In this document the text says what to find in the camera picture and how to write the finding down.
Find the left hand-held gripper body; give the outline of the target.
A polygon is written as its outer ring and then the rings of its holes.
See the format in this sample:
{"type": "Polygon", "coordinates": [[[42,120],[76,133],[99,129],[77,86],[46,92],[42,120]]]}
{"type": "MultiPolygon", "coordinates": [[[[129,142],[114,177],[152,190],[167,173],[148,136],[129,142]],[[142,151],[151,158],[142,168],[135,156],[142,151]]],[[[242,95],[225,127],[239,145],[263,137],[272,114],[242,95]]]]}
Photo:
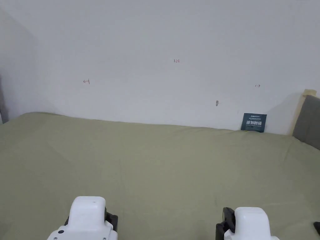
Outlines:
{"type": "Polygon", "coordinates": [[[107,212],[103,197],[78,196],[65,224],[48,240],[117,240],[117,225],[118,216],[107,212]]]}

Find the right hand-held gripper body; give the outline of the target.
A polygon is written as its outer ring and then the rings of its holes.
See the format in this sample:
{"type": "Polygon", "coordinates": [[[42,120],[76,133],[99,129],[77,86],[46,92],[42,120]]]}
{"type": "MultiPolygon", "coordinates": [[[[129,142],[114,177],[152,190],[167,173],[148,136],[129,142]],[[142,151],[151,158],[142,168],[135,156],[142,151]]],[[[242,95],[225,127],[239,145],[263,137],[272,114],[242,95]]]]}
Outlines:
{"type": "Polygon", "coordinates": [[[224,207],[216,240],[272,240],[269,219],[259,207],[224,207]]]}

